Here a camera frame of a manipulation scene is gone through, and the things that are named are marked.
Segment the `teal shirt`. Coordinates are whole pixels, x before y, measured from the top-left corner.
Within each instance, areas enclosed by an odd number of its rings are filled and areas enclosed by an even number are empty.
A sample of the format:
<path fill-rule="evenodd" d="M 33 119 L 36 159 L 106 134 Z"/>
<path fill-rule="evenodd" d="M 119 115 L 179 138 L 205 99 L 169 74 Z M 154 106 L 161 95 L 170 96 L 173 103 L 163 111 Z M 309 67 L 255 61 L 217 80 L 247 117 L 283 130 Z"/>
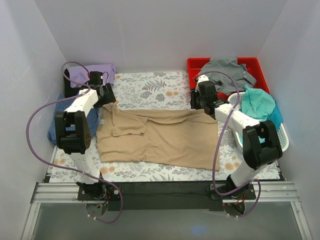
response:
<path fill-rule="evenodd" d="M 239 93 L 237 109 L 245 115 L 260 122 L 271 121 L 278 131 L 283 123 L 283 117 L 273 97 L 260 88 L 244 86 Z"/>

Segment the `floral table cloth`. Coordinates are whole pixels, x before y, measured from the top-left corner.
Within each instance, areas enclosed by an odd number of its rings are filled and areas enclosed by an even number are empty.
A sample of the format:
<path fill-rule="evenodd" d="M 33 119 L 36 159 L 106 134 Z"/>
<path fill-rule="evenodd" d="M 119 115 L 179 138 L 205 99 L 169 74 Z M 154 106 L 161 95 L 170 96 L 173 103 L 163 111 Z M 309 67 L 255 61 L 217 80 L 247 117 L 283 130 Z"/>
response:
<path fill-rule="evenodd" d="M 189 77 L 186 72 L 119 73 L 114 78 L 113 92 L 120 109 L 190 108 Z M 240 166 L 242 153 L 231 129 L 224 131 L 220 145 L 220 170 L 216 180 L 225 180 Z M 93 138 L 90 154 L 103 178 L 109 182 L 210 181 L 212 171 L 149 162 L 100 161 L 97 139 Z"/>

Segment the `grey shirt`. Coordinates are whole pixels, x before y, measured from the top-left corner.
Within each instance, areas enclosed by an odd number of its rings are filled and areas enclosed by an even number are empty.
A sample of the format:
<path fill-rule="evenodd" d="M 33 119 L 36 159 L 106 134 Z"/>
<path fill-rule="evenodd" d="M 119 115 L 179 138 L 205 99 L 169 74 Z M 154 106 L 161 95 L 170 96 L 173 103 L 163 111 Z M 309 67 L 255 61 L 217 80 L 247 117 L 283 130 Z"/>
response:
<path fill-rule="evenodd" d="M 238 63 L 236 57 L 212 57 L 200 70 L 199 75 L 205 74 L 214 83 L 215 90 L 225 95 L 236 92 L 233 82 L 221 72 L 231 77 L 240 92 L 245 91 L 245 85 L 253 88 L 257 80 L 248 72 L 246 64 Z"/>

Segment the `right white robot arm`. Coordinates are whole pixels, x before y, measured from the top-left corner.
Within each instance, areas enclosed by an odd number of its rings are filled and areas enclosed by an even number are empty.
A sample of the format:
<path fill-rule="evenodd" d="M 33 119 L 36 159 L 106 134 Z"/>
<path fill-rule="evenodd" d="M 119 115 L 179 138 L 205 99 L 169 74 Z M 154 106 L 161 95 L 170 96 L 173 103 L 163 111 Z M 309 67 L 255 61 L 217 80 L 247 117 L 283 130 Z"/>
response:
<path fill-rule="evenodd" d="M 224 123 L 213 157 L 216 165 L 218 151 L 226 127 L 242 136 L 243 162 L 231 173 L 224 186 L 217 188 L 215 174 L 212 183 L 215 193 L 219 196 L 230 196 L 246 188 L 255 181 L 255 176 L 267 165 L 283 156 L 281 143 L 275 124 L 270 121 L 259 121 L 247 116 L 237 109 L 240 103 L 240 93 L 237 92 L 237 102 L 232 105 L 228 101 L 218 99 L 214 83 L 210 80 L 197 80 L 197 103 L 204 112 L 214 120 Z"/>

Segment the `white plastic basket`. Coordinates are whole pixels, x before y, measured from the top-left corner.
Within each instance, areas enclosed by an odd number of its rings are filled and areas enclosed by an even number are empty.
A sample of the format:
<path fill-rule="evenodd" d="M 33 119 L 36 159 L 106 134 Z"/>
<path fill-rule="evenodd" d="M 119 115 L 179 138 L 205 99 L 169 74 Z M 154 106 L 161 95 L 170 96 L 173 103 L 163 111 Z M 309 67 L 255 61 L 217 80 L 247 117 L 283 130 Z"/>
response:
<path fill-rule="evenodd" d="M 230 104 L 234 105 L 237 102 L 237 99 L 238 99 L 237 93 L 232 93 L 227 98 L 227 101 Z M 236 142 L 237 147 L 242 151 L 243 150 L 243 144 L 240 141 L 239 134 L 237 132 L 235 132 L 234 130 L 232 130 L 232 133 L 233 133 L 233 136 L 235 138 L 235 142 Z M 289 147 L 289 138 L 288 138 L 288 135 L 287 135 L 287 132 L 286 132 L 286 130 L 284 128 L 283 123 L 280 124 L 280 127 L 279 127 L 279 129 L 277 131 L 277 135 L 278 135 L 278 139 L 279 139 L 279 142 L 280 142 L 281 149 L 282 149 L 283 152 L 285 152 Z"/>

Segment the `folded purple shirt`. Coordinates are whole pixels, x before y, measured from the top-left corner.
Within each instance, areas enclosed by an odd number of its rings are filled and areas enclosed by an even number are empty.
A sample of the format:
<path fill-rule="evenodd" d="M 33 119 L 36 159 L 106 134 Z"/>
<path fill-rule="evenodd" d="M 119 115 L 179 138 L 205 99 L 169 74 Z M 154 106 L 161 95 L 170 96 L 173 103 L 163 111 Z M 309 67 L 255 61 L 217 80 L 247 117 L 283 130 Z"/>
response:
<path fill-rule="evenodd" d="M 116 74 L 116 66 L 114 64 L 97 64 L 85 66 L 89 72 L 103 73 L 103 85 L 114 85 L 114 78 Z M 88 78 L 87 71 L 81 66 L 73 66 L 68 69 L 71 88 L 80 88 L 81 84 L 86 83 Z"/>

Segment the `folded black garment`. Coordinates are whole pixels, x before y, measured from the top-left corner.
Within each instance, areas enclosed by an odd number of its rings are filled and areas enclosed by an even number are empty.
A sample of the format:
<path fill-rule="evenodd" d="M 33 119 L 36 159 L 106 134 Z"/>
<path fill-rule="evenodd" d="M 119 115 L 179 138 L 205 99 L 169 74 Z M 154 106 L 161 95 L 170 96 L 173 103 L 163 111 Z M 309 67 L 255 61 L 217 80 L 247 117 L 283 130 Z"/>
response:
<path fill-rule="evenodd" d="M 81 90 L 80 87 L 71 87 L 71 83 L 65 76 L 63 77 L 63 82 L 64 82 L 64 96 L 65 98 L 70 98 L 73 96 L 76 96 L 79 91 Z"/>

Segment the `folded blue checked shirt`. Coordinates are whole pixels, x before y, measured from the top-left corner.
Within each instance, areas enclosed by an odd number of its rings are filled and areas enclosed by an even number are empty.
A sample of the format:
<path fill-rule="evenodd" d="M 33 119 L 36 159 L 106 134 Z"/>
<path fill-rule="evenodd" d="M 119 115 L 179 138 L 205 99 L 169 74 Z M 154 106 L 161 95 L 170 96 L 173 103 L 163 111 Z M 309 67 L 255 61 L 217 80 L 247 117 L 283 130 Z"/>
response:
<path fill-rule="evenodd" d="M 56 103 L 55 106 L 55 110 L 54 110 L 54 116 L 58 113 L 58 112 L 64 112 L 67 108 L 69 108 L 74 101 L 76 101 L 76 105 L 79 105 L 79 103 L 83 104 L 85 102 L 85 100 L 88 100 L 89 98 L 86 96 L 80 96 L 77 98 L 65 98 L 65 96 L 63 94 L 60 94 L 58 96 L 58 100 L 64 100 L 64 101 L 60 101 Z M 90 136 L 93 138 L 96 135 L 96 131 L 98 129 L 98 125 L 99 125 L 99 110 L 97 108 L 91 108 L 90 111 L 88 112 L 87 116 L 86 116 L 86 120 L 87 120 L 87 124 L 88 124 L 88 128 L 89 128 L 89 132 L 90 132 Z M 57 144 L 57 135 L 56 135 L 56 128 L 55 128 L 55 119 L 53 118 L 52 123 L 48 129 L 47 132 L 47 138 L 48 140 L 56 145 Z"/>

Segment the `red plastic bin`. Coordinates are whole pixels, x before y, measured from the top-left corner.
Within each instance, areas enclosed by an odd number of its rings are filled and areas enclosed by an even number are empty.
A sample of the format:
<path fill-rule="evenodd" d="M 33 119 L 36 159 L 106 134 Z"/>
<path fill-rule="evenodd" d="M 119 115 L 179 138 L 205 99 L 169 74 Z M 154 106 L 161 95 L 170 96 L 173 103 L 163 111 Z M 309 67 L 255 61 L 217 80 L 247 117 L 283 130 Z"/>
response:
<path fill-rule="evenodd" d="M 262 89 L 268 94 L 270 93 L 267 82 L 263 75 L 260 63 L 255 57 L 237 57 L 235 61 L 238 65 L 244 65 L 248 73 L 251 74 L 255 80 L 256 84 L 254 85 L 255 89 Z M 196 88 L 196 77 L 203 68 L 205 64 L 210 61 L 210 58 L 188 58 L 187 59 L 187 70 L 189 77 L 189 88 L 195 90 Z"/>

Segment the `tan t shirt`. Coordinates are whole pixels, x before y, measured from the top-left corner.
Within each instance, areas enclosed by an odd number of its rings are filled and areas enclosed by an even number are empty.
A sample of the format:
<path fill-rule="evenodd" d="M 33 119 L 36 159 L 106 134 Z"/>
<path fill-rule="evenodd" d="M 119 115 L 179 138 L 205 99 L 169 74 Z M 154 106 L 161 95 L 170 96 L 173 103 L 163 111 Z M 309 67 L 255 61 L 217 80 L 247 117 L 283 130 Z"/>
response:
<path fill-rule="evenodd" d="M 219 170 L 214 159 L 218 122 L 202 109 L 121 110 L 103 106 L 96 132 L 100 160 L 149 162 L 177 167 Z"/>

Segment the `black base bar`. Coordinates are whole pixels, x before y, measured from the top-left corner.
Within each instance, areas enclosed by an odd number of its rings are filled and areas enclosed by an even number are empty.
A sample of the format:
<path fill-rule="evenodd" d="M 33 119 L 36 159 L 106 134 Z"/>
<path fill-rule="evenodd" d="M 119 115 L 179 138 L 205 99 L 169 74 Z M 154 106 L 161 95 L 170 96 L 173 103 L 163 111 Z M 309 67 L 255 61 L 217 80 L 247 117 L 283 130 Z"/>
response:
<path fill-rule="evenodd" d="M 211 181 L 116 182 L 124 210 L 223 211 L 223 202 L 255 200 L 258 191 L 250 184 L 242 195 L 219 196 Z"/>

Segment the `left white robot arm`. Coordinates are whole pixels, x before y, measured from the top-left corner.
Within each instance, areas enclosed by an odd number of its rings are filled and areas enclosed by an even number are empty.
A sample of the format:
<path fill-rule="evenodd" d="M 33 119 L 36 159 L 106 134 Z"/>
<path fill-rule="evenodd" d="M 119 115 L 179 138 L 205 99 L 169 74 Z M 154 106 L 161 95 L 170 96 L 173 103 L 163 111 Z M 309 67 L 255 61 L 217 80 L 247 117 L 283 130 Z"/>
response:
<path fill-rule="evenodd" d="M 93 108 L 116 101 L 110 84 L 103 84 L 103 76 L 99 71 L 89 72 L 90 90 L 81 89 L 80 96 L 54 116 L 56 144 L 71 157 L 76 169 L 82 171 L 81 179 L 76 184 L 84 194 L 95 200 L 103 199 L 107 191 L 90 154 L 92 137 L 87 116 Z"/>

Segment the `aluminium rail frame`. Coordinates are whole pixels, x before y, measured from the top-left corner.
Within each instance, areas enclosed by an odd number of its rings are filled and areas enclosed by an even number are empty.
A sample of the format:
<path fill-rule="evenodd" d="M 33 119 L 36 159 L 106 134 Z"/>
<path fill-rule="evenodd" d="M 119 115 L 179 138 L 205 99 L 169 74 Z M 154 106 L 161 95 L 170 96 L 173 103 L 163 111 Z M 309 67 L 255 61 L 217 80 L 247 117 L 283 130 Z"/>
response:
<path fill-rule="evenodd" d="M 74 183 L 36 185 L 24 240 L 310 240 L 298 191 L 290 181 L 253 184 L 255 200 L 208 209 L 123 210 L 113 201 L 78 200 Z"/>

